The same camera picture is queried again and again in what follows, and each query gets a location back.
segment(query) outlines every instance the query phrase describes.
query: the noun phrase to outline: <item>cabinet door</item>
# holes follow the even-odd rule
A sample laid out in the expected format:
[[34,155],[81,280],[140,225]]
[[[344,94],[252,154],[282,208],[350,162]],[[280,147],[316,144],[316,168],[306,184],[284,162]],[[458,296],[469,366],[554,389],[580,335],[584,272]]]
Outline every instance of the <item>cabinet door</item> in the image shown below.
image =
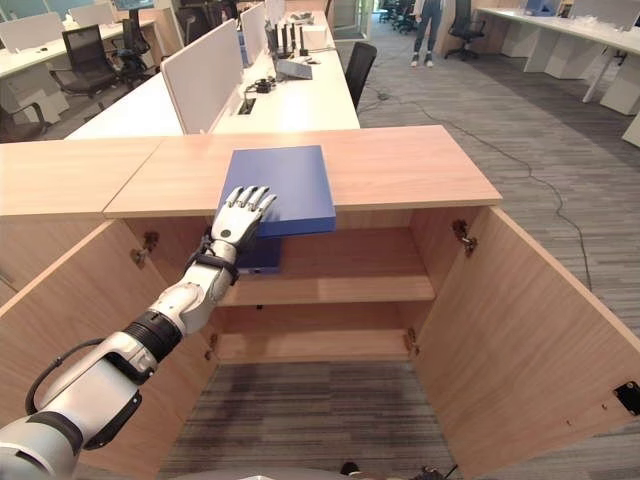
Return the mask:
[[[167,287],[148,259],[143,269],[134,265],[134,248],[140,246],[123,222],[105,222],[0,308],[0,424],[24,416],[25,394],[52,359],[121,330]],[[155,478],[215,369],[207,350],[202,335],[183,341],[141,387],[142,405],[116,439],[80,461]]]
[[413,357],[466,478],[632,421],[640,340],[535,240],[484,208]]

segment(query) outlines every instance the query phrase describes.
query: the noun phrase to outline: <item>blue book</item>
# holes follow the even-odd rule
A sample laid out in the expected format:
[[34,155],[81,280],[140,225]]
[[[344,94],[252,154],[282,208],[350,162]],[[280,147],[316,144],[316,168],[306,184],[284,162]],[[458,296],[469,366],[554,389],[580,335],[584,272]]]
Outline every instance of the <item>blue book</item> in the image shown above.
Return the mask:
[[278,199],[260,224],[262,238],[333,232],[336,211],[319,145],[236,150],[218,208],[237,186],[267,185]]

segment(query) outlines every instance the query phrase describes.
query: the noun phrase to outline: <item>wooden countertop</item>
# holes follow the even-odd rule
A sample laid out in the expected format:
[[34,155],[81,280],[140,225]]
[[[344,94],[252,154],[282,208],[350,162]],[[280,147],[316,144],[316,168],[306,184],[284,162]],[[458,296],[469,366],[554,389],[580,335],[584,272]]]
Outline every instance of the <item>wooden countertop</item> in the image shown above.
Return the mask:
[[100,215],[163,138],[0,145],[0,216]]
[[0,146],[0,216],[211,215],[233,150],[321,145],[337,210],[492,205],[500,194],[440,126]]
[[167,138],[107,217],[211,215],[233,150],[321,145],[336,209],[492,205],[500,194],[441,126]]

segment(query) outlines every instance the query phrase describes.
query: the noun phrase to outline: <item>wooden cabinet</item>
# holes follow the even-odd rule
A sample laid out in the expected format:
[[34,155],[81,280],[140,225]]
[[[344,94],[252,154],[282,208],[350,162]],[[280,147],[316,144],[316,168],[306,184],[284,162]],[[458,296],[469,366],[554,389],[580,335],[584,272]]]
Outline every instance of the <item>wooden cabinet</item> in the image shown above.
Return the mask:
[[[124,222],[104,222],[0,308],[0,423],[25,415],[31,382],[54,358],[124,328],[167,287],[153,262],[139,269],[131,261],[137,248]],[[141,388],[142,406],[118,437],[81,461],[154,478],[215,370],[209,350],[200,333],[179,345]]]
[[[220,363],[412,361],[467,478],[634,419],[612,392],[640,379],[640,340],[495,206],[443,129],[416,127],[165,139],[132,158],[104,203],[113,220],[0,308],[0,421],[22,415],[52,358],[123,328],[180,277],[234,148],[280,144],[322,145],[337,231],[288,238],[279,274],[242,277],[82,461],[152,478]],[[140,269],[130,252],[151,231]]]

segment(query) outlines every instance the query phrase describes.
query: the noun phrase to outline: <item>metal hinge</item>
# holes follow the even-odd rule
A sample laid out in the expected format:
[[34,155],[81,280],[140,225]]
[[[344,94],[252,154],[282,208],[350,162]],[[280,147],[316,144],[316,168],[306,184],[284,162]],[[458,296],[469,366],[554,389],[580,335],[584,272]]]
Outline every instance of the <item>metal hinge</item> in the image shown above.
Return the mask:
[[453,228],[453,233],[458,241],[464,245],[464,251],[467,257],[470,257],[478,246],[478,239],[469,237],[467,222],[465,220],[456,220],[451,224],[451,228]]
[[420,347],[416,343],[416,331],[413,329],[413,327],[407,330],[407,335],[406,337],[404,337],[404,342],[407,350],[409,351],[409,355],[411,355],[412,353],[416,356],[420,355]]
[[204,358],[206,358],[207,361],[211,360],[211,356],[215,352],[217,345],[218,345],[218,335],[214,333],[213,335],[211,335],[211,337],[209,337],[209,350],[204,352]]
[[158,245],[160,235],[158,232],[144,232],[144,243],[142,249],[136,250],[135,248],[129,252],[129,256],[133,263],[135,263],[139,269],[144,268],[144,261],[154,248]]

